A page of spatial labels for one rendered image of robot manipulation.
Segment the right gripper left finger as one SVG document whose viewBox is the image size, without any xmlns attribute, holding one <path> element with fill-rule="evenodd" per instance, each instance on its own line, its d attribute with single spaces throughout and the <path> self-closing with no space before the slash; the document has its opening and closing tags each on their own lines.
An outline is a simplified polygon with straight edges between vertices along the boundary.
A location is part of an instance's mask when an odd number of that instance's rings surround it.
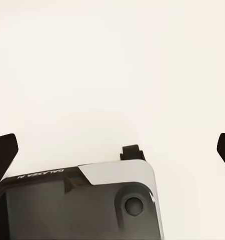
<svg viewBox="0 0 225 240">
<path fill-rule="evenodd" d="M 14 133 L 0 136 L 0 181 L 19 152 Z"/>
</svg>

